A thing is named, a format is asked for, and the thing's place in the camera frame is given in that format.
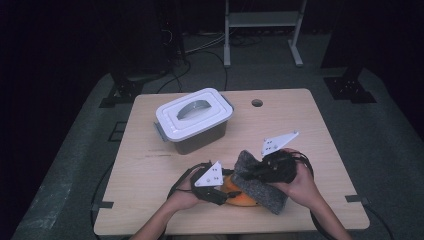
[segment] gray sponge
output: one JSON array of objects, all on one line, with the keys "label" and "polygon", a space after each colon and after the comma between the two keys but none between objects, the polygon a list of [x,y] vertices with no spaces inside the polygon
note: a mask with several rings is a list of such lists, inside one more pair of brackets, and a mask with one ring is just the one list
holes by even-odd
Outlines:
[{"label": "gray sponge", "polygon": [[257,179],[245,180],[242,177],[250,173],[258,164],[259,161],[252,154],[243,150],[234,165],[231,181],[260,205],[278,215],[286,205],[287,195]]}]

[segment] plastic storage container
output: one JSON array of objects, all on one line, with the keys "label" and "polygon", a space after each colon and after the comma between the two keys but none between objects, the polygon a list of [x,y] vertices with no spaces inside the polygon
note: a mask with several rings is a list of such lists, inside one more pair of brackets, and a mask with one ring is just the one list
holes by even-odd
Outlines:
[{"label": "plastic storage container", "polygon": [[216,89],[205,88],[160,106],[155,125],[164,141],[188,154],[223,137],[233,111]]}]

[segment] human arm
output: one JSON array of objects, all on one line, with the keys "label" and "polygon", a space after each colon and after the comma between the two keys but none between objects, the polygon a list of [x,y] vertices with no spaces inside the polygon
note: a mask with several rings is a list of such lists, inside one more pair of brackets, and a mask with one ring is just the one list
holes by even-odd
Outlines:
[{"label": "human arm", "polygon": [[[292,149],[284,150],[289,152],[295,151]],[[283,191],[296,203],[309,208],[320,225],[334,238],[338,240],[352,239],[331,207],[322,197],[309,169],[300,162],[297,162],[296,169],[297,175],[291,183],[278,182],[270,183],[270,185]]]},{"label": "human arm", "polygon": [[177,190],[162,204],[144,226],[130,238],[131,240],[157,240],[175,213],[204,202],[190,192],[190,178],[194,172],[184,179]]}]

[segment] white container lid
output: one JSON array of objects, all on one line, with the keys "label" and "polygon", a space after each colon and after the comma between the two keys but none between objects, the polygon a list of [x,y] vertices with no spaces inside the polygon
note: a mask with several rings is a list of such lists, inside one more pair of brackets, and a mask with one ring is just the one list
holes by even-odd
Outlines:
[{"label": "white container lid", "polygon": [[156,117],[166,137],[180,142],[227,121],[233,107],[216,89],[205,88],[160,106]]}]

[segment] orange object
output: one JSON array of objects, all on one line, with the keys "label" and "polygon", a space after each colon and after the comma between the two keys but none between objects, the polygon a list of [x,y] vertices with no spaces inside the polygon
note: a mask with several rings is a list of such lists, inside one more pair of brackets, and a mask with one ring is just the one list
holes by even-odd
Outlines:
[{"label": "orange object", "polygon": [[252,206],[258,206],[258,203],[255,201],[255,199],[249,197],[246,193],[244,193],[237,185],[235,185],[231,181],[231,176],[224,176],[224,184],[221,185],[221,191],[228,193],[228,192],[236,192],[240,191],[241,194],[237,195],[235,198],[228,198],[226,203],[236,205],[236,206],[242,206],[242,207],[252,207]]}]

